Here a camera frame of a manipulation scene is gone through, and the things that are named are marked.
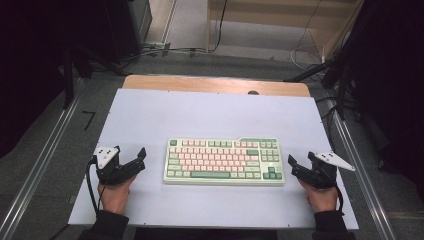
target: wooden panel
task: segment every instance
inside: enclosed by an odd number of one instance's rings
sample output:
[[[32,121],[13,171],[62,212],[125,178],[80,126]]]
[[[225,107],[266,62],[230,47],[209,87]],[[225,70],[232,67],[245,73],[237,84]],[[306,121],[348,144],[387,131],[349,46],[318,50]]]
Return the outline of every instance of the wooden panel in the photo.
[[[232,0],[227,3],[224,21],[308,27],[315,43],[325,46],[325,53],[322,52],[321,47],[317,47],[320,55],[329,59],[335,49],[340,46],[343,36],[355,23],[363,1]],[[208,0],[207,51],[209,50],[210,20],[220,20],[223,8],[224,0]]]
[[[240,94],[256,91],[260,95],[311,96],[308,87],[303,83],[252,81],[235,78],[131,75],[125,79],[122,88]]]

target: white tabletop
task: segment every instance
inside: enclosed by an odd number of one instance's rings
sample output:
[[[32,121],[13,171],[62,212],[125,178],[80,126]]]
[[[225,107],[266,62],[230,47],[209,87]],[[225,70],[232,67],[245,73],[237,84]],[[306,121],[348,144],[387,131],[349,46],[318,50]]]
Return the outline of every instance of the white tabletop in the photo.
[[[279,139],[286,182],[282,187],[168,185],[163,182],[172,137],[274,137]],[[146,148],[146,169],[131,185],[130,225],[151,227],[314,228],[305,191],[291,175],[288,155],[310,168],[308,152],[331,150],[313,98],[155,90],[118,90],[98,146],[121,148],[121,164]],[[97,186],[94,166],[91,181]],[[348,229],[358,224],[343,181],[338,185]],[[84,180],[69,224],[93,224]]]

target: human hand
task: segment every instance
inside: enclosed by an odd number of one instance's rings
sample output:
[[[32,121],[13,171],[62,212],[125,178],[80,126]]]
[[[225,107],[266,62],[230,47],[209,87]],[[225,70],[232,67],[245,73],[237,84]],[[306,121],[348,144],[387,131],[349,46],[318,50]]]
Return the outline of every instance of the human hand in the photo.
[[[337,207],[337,190],[335,187],[316,189],[306,182],[299,180],[300,185],[306,190],[306,200],[311,204],[315,213],[334,211]]]
[[[125,214],[128,195],[130,194],[130,185],[137,175],[128,179],[124,183],[115,186],[97,186],[97,191],[101,196],[103,210],[120,215]]]

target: space bar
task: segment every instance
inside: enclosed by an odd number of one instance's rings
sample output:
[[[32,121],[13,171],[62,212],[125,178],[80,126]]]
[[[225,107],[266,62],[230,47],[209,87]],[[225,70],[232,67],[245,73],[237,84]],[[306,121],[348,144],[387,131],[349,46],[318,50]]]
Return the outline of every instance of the space bar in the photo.
[[[192,178],[230,178],[230,172],[191,172]]]

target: mechanical keyboard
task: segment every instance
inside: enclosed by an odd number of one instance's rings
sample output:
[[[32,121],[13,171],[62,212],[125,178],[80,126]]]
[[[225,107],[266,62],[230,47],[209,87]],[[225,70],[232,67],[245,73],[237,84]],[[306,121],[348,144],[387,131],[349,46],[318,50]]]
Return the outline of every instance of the mechanical keyboard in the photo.
[[[164,181],[172,184],[282,185],[275,138],[168,140]]]

